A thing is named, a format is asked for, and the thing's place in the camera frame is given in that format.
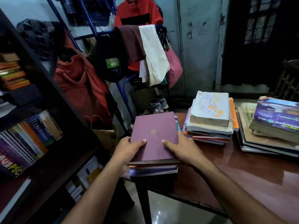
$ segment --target bookshelf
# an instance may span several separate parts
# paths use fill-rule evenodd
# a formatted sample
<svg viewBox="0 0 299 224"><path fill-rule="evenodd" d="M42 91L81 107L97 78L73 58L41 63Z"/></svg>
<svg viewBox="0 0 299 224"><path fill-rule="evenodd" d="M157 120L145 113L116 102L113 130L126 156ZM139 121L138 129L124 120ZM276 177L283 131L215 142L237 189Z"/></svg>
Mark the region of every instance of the bookshelf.
<svg viewBox="0 0 299 224"><path fill-rule="evenodd" d="M106 164L109 160L109 153L103 149L92 130L69 105L52 76L0 10L0 42L1 39L9 41L11 51L20 57L21 68L26 72L30 82L36 85L42 97L17 106L8 115L0 118L0 131L47 109L64 134L62 139L47 147L48 153L27 168L19 177L0 181L0 192L3 195L10 193L20 177L29 176L31 179L28 187L2 221L2 223L23 224L91 156L95 153L100 154L101 160L99 161Z"/></svg>

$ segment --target door latch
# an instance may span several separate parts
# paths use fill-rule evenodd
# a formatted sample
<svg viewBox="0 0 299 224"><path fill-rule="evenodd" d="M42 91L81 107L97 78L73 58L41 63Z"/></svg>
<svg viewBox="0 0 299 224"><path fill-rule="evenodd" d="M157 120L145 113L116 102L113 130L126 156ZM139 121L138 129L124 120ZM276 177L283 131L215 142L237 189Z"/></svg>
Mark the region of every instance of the door latch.
<svg viewBox="0 0 299 224"><path fill-rule="evenodd" d="M189 30L189 31L188 31L188 39L192 39L192 38L193 38L192 30Z"/></svg>

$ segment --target door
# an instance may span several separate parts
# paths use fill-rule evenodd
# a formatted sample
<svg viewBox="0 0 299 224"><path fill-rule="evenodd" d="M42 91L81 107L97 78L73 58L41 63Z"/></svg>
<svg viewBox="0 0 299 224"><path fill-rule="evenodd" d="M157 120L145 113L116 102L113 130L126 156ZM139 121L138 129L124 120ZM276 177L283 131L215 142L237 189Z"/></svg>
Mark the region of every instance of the door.
<svg viewBox="0 0 299 224"><path fill-rule="evenodd" d="M185 94L215 90L221 0L180 0Z"/></svg>

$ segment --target red jacket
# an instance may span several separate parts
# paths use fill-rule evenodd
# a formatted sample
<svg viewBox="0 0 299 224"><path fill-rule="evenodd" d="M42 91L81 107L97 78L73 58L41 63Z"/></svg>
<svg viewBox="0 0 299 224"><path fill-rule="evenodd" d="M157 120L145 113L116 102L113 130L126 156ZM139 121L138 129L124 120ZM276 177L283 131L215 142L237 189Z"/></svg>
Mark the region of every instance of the red jacket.
<svg viewBox="0 0 299 224"><path fill-rule="evenodd" d="M54 80L65 92L73 107L86 121L93 115L103 121L103 128L111 125L113 116L110 115L105 95L108 87L105 81L98 78L94 66L86 59L87 55L74 48L69 36L65 35L65 47L72 48L77 55L70 62L57 60Z"/></svg>
<svg viewBox="0 0 299 224"><path fill-rule="evenodd" d="M117 7L114 26L162 24L163 18L154 0L125 0ZM129 64L129 69L139 71L140 61Z"/></svg>

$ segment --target glossy table surface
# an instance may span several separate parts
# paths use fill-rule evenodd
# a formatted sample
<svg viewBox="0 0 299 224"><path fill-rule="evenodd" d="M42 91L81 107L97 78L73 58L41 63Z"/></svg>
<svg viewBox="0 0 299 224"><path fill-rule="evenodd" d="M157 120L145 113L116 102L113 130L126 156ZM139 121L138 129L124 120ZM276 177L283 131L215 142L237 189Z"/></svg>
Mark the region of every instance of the glossy table surface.
<svg viewBox="0 0 299 224"><path fill-rule="evenodd" d="M186 114L176 115L182 128ZM226 145L196 143L207 158L249 194L286 222L299 223L299 160L242 152L236 137ZM123 177L131 180L128 173ZM179 164L178 173L175 175L142 177L131 181L162 195L207 207L215 213L222 212L204 179L187 165Z"/></svg>

